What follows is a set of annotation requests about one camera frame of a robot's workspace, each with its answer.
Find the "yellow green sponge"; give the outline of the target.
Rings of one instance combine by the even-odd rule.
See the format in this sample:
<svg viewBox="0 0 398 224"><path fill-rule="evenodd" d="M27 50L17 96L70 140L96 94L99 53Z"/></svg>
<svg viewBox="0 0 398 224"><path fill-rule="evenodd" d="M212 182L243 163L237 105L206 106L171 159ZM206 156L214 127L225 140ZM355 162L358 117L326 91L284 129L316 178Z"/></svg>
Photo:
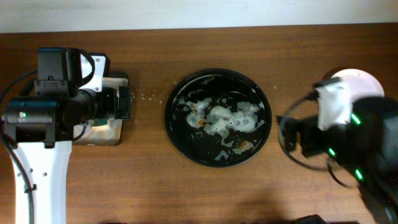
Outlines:
<svg viewBox="0 0 398 224"><path fill-rule="evenodd" d="M94 131L105 131L109 129L109 121L107 119L93 119L91 128Z"/></svg>

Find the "pink white plate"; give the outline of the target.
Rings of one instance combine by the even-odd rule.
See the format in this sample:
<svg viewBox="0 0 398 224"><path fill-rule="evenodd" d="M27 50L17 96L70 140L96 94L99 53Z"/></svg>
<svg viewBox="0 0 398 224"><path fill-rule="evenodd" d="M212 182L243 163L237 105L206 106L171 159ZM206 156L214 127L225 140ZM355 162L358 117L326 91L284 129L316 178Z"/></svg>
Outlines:
<svg viewBox="0 0 398 224"><path fill-rule="evenodd" d="M352 103L360 98L370 96L384 97L384 89L379 81L363 70L347 68L336 72L331 77L339 77L348 84Z"/></svg>

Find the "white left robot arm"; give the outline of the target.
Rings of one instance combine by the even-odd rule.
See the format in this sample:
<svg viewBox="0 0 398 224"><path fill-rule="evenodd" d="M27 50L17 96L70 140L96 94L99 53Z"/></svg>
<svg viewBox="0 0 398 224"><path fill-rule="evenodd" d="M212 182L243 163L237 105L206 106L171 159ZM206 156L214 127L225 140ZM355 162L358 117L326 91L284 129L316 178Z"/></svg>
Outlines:
<svg viewBox="0 0 398 224"><path fill-rule="evenodd" d="M1 137L14 169L16 223L65 223L72 146L117 146L130 117L129 76L96 73L66 94L20 96L7 105Z"/></svg>

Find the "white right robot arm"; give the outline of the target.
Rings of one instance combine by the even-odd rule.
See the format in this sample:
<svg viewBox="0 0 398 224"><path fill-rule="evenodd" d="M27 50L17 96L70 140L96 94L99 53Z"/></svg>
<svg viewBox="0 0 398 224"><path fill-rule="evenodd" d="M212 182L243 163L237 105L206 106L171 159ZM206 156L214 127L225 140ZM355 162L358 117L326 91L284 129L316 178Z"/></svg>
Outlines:
<svg viewBox="0 0 398 224"><path fill-rule="evenodd" d="M306 96L277 117L279 144L291 161L334 177L337 163L352 175L376 223L397 223L397 100L368 96L353 103L349 121L322 131L318 116L289 114Z"/></svg>

